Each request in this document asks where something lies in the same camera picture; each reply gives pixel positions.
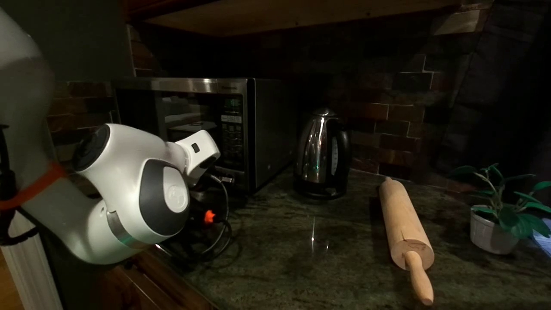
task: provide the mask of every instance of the granite countertop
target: granite countertop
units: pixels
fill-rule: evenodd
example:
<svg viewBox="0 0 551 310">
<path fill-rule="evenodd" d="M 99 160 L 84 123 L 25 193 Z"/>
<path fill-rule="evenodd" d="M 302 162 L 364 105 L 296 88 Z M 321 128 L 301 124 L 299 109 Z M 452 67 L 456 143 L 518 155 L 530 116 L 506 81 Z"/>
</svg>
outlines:
<svg viewBox="0 0 551 310">
<path fill-rule="evenodd" d="M 232 216 L 235 241 L 180 272 L 218 309 L 414 309 L 407 272 L 389 257 L 376 200 L 382 178 L 351 173 L 342 198 L 292 191 L 284 173 Z M 440 309 L 551 307 L 551 260 L 533 243 L 495 257 L 468 240 L 468 207 L 437 186 L 407 185 L 435 252 L 426 271 Z"/>
</svg>

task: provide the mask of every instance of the microwave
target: microwave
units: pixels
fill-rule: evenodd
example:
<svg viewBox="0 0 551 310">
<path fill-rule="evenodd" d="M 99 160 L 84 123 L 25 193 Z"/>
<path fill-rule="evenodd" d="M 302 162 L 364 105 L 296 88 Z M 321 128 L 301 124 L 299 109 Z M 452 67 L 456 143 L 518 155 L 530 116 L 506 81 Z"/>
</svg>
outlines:
<svg viewBox="0 0 551 310">
<path fill-rule="evenodd" d="M 166 142 L 208 131 L 220 148 L 213 173 L 230 191 L 256 191 L 294 159 L 296 100 L 284 81 L 137 78 L 111 86 L 122 124 Z"/>
</svg>

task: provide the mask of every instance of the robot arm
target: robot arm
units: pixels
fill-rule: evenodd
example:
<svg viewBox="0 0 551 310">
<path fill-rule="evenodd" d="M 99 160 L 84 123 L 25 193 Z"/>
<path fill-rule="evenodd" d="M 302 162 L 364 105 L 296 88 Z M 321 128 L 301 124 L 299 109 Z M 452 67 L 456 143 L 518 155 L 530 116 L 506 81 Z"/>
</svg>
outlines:
<svg viewBox="0 0 551 310">
<path fill-rule="evenodd" d="M 5 145 L 15 188 L 25 190 L 53 162 L 44 126 L 53 74 L 34 42 L 1 9 L 0 38 L 0 124 L 8 126 Z M 115 264 L 184 228 L 185 183 L 196 181 L 216 157 L 218 148 L 204 131 L 166 143 L 106 124 L 73 157 L 77 173 L 99 191 L 99 202 L 61 178 L 20 207 L 77 259 Z"/>
</svg>

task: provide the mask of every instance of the wooden shelf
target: wooden shelf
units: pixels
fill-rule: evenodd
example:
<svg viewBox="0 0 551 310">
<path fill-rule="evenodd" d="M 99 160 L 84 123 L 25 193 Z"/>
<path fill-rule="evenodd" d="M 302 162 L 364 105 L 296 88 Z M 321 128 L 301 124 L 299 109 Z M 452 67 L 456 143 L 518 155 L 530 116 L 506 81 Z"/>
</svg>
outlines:
<svg viewBox="0 0 551 310">
<path fill-rule="evenodd" d="M 237 36 L 452 7 L 459 7 L 459 0 L 216 0 L 141 21 L 208 36 Z"/>
</svg>

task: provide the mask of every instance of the white pot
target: white pot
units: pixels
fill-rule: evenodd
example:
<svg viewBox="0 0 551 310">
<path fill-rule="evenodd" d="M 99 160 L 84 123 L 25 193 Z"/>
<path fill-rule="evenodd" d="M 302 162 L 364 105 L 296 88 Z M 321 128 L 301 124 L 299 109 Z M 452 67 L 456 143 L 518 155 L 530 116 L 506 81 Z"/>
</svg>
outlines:
<svg viewBox="0 0 551 310">
<path fill-rule="evenodd" d="M 516 247 L 518 238 L 502 231 L 492 221 L 469 212 L 469 241 L 488 253 L 507 255 Z"/>
</svg>

